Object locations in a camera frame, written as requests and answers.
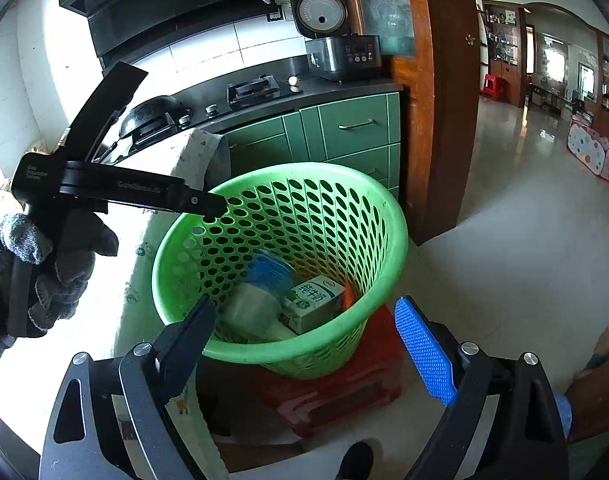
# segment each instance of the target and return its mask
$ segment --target knit glove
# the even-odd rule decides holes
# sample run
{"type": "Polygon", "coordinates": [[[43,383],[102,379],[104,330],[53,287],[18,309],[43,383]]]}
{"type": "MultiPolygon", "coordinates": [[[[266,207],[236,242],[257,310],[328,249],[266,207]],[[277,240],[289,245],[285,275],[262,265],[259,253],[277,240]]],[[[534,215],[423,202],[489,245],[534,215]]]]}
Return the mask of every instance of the knit glove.
{"type": "MultiPolygon", "coordinates": [[[[23,214],[5,216],[0,222],[0,291],[9,303],[11,269],[15,256],[32,265],[41,264],[53,250],[48,240],[23,214]]],[[[75,309],[93,272],[96,254],[116,256],[118,237],[92,212],[73,210],[64,224],[57,248],[55,273],[39,274],[36,280],[38,302],[28,316],[42,332],[61,318],[68,319],[75,309]]]]}

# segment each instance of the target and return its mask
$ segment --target white floor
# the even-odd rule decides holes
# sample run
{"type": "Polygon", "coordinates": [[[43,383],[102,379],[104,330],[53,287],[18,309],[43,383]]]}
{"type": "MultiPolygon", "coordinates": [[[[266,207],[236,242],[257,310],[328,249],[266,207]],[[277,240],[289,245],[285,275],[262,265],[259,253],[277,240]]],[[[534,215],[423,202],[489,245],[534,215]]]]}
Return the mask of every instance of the white floor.
{"type": "MultiPolygon", "coordinates": [[[[609,184],[566,150],[568,123],[533,108],[523,114],[480,101],[460,223],[409,250],[400,280],[407,285],[396,295],[410,294],[430,319],[490,355],[535,352],[563,392],[609,323],[609,184]]],[[[332,479],[345,450],[362,439],[377,451],[371,478],[402,479],[442,412],[409,360],[395,402],[335,425],[302,456],[233,479],[332,479]]],[[[293,439],[265,415],[256,431],[293,439]]],[[[485,415],[491,420],[492,406],[485,415]]],[[[459,478],[475,470],[488,426],[478,428],[459,478]]]]}

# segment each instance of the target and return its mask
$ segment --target foot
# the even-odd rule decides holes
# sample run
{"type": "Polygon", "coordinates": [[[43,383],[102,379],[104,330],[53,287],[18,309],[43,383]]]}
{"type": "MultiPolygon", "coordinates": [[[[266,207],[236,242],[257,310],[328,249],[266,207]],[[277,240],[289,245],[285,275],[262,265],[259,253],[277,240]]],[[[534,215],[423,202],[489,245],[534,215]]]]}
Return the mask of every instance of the foot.
{"type": "Polygon", "coordinates": [[[366,442],[357,442],[345,453],[335,480],[367,480],[373,467],[373,449],[366,442]]]}

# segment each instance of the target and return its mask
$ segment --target range hood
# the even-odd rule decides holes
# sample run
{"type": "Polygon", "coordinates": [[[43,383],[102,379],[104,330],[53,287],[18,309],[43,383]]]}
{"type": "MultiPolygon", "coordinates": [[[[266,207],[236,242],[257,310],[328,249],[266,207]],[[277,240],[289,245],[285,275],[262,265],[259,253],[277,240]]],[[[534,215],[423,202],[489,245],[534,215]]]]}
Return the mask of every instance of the range hood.
{"type": "Polygon", "coordinates": [[[89,20],[104,73],[226,23],[276,12],[275,0],[59,0],[89,20]]]}

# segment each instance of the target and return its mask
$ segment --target red stool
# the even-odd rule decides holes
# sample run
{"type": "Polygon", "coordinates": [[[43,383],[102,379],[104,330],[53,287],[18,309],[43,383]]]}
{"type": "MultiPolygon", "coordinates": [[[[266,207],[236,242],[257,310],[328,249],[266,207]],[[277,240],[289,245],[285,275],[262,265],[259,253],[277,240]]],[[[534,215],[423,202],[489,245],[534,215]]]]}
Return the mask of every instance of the red stool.
{"type": "Polygon", "coordinates": [[[490,97],[495,101],[504,101],[504,79],[492,74],[485,75],[482,95],[490,97]]]}
{"type": "Polygon", "coordinates": [[[258,367],[255,386],[264,403],[306,438],[350,413],[383,406],[401,393],[399,374],[406,349],[393,316],[382,305],[369,318],[353,357],[332,374],[302,381],[258,367]]]}

